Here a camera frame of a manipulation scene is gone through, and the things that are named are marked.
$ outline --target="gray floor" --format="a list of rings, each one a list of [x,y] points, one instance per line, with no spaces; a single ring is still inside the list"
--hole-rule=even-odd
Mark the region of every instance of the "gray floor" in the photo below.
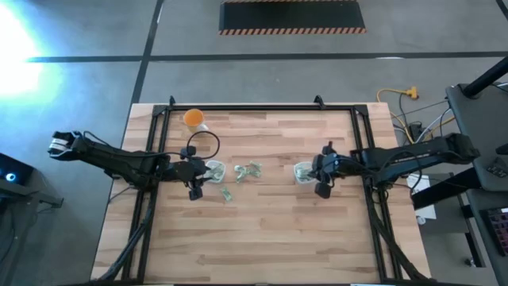
[[[155,2],[0,0],[0,18],[7,15],[4,19],[11,20],[8,27],[23,36],[2,44],[0,56],[6,51],[17,53],[17,57],[142,55]],[[219,37],[218,0],[167,0],[153,54],[489,52],[508,48],[508,21],[495,0],[359,2],[368,28],[365,35]],[[380,88],[415,85],[421,97],[418,101],[404,99],[409,111],[443,100],[447,86],[470,82],[498,60],[150,63],[140,101],[166,102],[174,95],[177,102],[309,102],[321,95],[327,102],[373,102]],[[50,160],[46,149],[53,131],[73,129],[91,130],[119,146],[139,66],[0,66],[0,152],[39,169],[49,184],[41,187],[65,198],[62,209],[39,215],[14,284],[88,280],[111,180],[84,163]],[[399,114],[398,95],[382,97]],[[408,121],[427,125],[446,108],[441,104],[409,114]],[[455,124],[444,127],[445,133],[452,131],[457,131]],[[443,164],[430,172],[459,170]],[[423,239],[434,278],[495,284],[488,269],[462,265],[461,259],[469,255],[463,238],[441,235]]]

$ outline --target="yellow and black striped border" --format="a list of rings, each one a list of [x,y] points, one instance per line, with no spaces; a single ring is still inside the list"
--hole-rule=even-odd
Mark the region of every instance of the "yellow and black striped border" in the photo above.
[[[361,34],[366,33],[365,28],[287,28],[287,29],[224,29],[219,31],[222,36],[243,35],[306,35],[306,34]]]
[[[261,3],[261,2],[356,2],[356,0],[225,0],[224,3]]]

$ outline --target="black metal frame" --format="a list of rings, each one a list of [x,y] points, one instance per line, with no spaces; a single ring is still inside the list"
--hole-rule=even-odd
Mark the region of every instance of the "black metal frame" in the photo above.
[[[168,105],[155,105],[152,110],[152,120],[150,122],[150,129],[148,133],[148,140],[147,140],[147,151],[152,151],[153,141],[156,134],[156,127],[159,116],[163,115],[163,125],[161,130],[161,136],[160,136],[160,143],[159,143],[159,149],[158,152],[164,151],[164,142],[167,139],[167,132],[169,127],[169,118],[172,111],[186,111],[192,108],[198,108],[200,110],[204,111],[210,111],[210,110],[336,110],[336,111],[347,111],[351,115],[352,119],[352,129],[353,129],[353,135],[356,141],[356,148],[362,149],[364,147],[364,144],[362,142],[361,134],[360,134],[360,125],[358,117],[360,116],[364,121],[364,127],[366,132],[366,138],[367,138],[367,144],[368,147],[375,147],[374,143],[374,136],[372,134],[371,129],[371,123],[370,118],[368,114],[368,109],[366,105],[329,105],[326,106],[323,103],[322,98],[318,95],[316,96],[314,103],[311,104],[280,104],[280,105],[268,105],[268,104],[217,104],[217,105],[182,105],[178,106],[175,105],[175,100],[171,96],[170,103]],[[131,237],[135,230],[137,229],[140,217],[141,217],[141,208],[143,204],[143,198],[144,193],[149,192],[150,193],[150,203],[153,205],[153,208],[155,208],[155,201],[157,200],[157,187],[154,187],[151,190],[139,190],[137,193],[137,198],[134,206],[134,212],[133,212],[133,220],[131,223],[131,229],[130,229],[130,235]],[[371,196],[371,185],[370,182],[367,180],[367,178],[364,178],[364,194],[367,204],[367,210],[368,210],[368,217],[369,222],[371,225],[371,236],[372,236],[372,243],[374,247],[374,254],[375,254],[375,260],[377,264],[378,274],[379,274],[379,281],[382,283],[389,279],[387,277],[387,268],[384,263],[384,257],[383,257],[383,250],[381,246],[381,240],[379,239],[379,233],[378,230],[373,226],[372,219],[374,216],[377,216],[375,213],[375,207],[374,207],[374,201]],[[384,226],[387,228],[388,234],[391,236],[391,238],[394,239],[393,236],[393,229],[391,225],[391,219],[390,219],[390,213],[388,210],[388,205],[385,197],[384,191],[381,191],[379,193],[379,205],[381,208],[382,213],[382,220]],[[121,274],[120,280],[115,281],[91,281],[91,284],[143,284],[144,283],[144,274],[146,270],[146,264],[148,259],[148,247],[150,243],[150,235],[152,232],[152,220],[148,224],[148,227],[146,228],[146,231],[144,233],[144,239],[143,244],[141,246],[141,252],[140,252],[140,260],[139,260],[139,266],[137,271],[137,277],[136,278],[130,278],[130,271],[132,268],[132,254],[128,259],[125,261],[123,266],[123,272]],[[394,278],[396,280],[404,281],[402,280],[402,272],[400,269],[400,264],[397,262],[397,259],[395,258],[394,254],[390,250],[391,255],[391,264],[392,268],[394,270]]]

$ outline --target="wooden table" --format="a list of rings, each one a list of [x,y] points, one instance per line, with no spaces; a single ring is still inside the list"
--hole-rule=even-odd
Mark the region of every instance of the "wooden table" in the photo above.
[[[376,146],[396,147],[387,104],[367,105]],[[123,149],[144,150],[152,107],[133,106]],[[160,184],[145,283],[379,282],[360,178],[336,180],[330,199],[317,197],[313,184],[294,182],[293,165],[312,160],[328,140],[338,153],[356,148],[348,112],[207,111],[205,116],[221,138],[214,160],[227,165],[224,183],[206,183],[203,198],[194,202],[182,183]],[[171,112],[166,151],[179,152],[190,135],[183,112]],[[205,156],[216,141],[204,135],[192,144]],[[233,166],[250,160],[263,165],[263,175],[237,184]],[[111,195],[125,186],[115,182]],[[221,194],[224,186],[233,195],[229,203]],[[125,246],[135,197],[134,190],[127,191],[108,206],[92,278],[102,275]],[[429,276],[408,190],[391,189],[388,204],[398,244]]]

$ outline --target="black clamp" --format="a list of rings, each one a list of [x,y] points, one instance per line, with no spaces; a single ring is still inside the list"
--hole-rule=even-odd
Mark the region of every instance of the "black clamp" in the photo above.
[[[316,95],[316,97],[314,98],[314,103],[317,103],[319,105],[319,109],[320,110],[325,110],[326,109],[326,105],[323,102],[323,99],[321,98],[320,95]]]

